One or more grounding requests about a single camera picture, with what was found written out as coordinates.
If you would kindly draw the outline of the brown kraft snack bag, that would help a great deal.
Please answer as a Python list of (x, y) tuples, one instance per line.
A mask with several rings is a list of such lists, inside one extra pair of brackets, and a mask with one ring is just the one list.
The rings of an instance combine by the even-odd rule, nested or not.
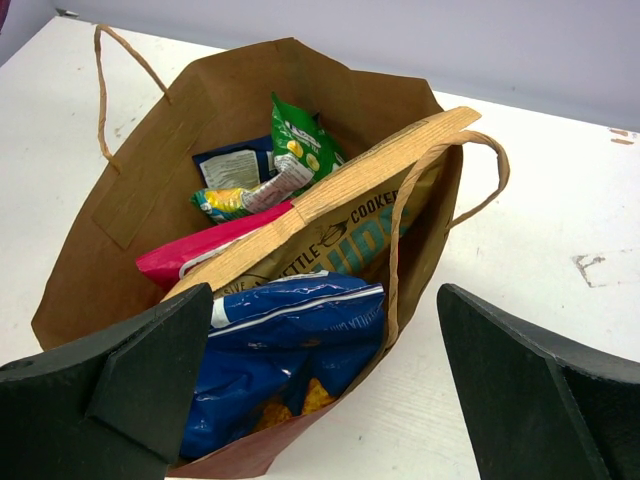
[(457, 107), (393, 134), (200, 263), (170, 296), (200, 283), (225, 296), (318, 270), (372, 278), (392, 236), (406, 232), (434, 193), (446, 150), (480, 117)]

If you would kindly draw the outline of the large blue chip bag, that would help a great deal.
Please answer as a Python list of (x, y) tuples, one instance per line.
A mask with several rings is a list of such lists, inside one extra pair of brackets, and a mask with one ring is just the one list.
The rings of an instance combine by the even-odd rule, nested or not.
[(181, 456), (336, 401), (381, 348), (384, 302), (381, 284), (328, 271), (215, 299)]

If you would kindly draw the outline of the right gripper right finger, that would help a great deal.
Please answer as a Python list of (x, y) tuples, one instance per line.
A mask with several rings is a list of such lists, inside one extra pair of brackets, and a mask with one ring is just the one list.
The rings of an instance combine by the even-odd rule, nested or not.
[(638, 363), (454, 284), (437, 310), (481, 478), (638, 478)]

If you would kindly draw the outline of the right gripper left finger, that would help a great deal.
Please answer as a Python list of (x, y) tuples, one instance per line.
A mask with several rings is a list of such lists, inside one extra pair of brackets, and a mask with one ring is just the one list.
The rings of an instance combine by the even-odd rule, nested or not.
[(179, 454), (212, 306), (200, 284), (2, 366), (2, 478), (164, 478)]

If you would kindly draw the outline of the small blue snack bag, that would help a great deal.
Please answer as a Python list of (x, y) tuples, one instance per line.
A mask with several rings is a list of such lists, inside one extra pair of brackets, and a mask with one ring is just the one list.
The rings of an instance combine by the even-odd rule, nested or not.
[(192, 160), (210, 189), (251, 189), (277, 174), (272, 152), (272, 138), (266, 135), (196, 154)]

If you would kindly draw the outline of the pink snack bag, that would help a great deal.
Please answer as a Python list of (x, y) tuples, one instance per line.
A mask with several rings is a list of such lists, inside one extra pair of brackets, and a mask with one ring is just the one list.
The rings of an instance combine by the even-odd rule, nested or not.
[(136, 259), (138, 270), (169, 291), (196, 266), (221, 253), (265, 225), (278, 219), (292, 208), (292, 201), (284, 201), (267, 211), (216, 225), (172, 241)]

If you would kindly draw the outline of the red paper bag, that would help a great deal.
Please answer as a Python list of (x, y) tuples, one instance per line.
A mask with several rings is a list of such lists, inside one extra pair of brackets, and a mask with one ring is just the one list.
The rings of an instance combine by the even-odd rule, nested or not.
[[(445, 112), (423, 79), (351, 69), (284, 38), (204, 57), (164, 86), (163, 96), (116, 152), (81, 207), (47, 281), (32, 328), (44, 351), (102, 331), (174, 296), (145, 279), (137, 256), (205, 224), (188, 205), (198, 176), (191, 157), (264, 134), (271, 94), (320, 118), (347, 163), (409, 125)], [(435, 191), (372, 278), (389, 292), (385, 349), (396, 343), (431, 280), (455, 210), (462, 148), (494, 149), (498, 184), (508, 157), (469, 126), (446, 152)]]

